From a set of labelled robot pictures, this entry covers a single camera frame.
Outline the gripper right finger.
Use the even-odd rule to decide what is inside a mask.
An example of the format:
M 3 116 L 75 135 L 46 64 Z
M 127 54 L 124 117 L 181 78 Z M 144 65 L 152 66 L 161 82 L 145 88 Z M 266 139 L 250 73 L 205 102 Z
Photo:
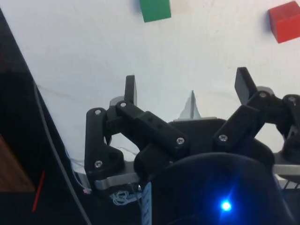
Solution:
M 269 123 L 276 125 L 283 136 L 283 158 L 299 162 L 300 97 L 289 94 L 278 98 L 266 90 L 259 90 L 246 67 L 237 68 L 234 87 L 241 106 L 215 133 L 214 151 L 241 155 L 261 153 L 252 144 L 264 124 Z

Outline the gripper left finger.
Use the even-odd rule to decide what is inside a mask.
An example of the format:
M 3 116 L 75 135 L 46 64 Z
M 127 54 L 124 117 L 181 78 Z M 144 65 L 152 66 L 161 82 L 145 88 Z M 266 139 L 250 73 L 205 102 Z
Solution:
M 110 146 L 113 135 L 123 134 L 140 153 L 134 160 L 134 171 L 147 180 L 170 161 L 188 155 L 188 137 L 175 126 L 136 105 L 135 76 L 128 75 L 122 100 L 86 113 L 85 172 L 90 182 L 112 177 L 125 169 L 124 154 Z

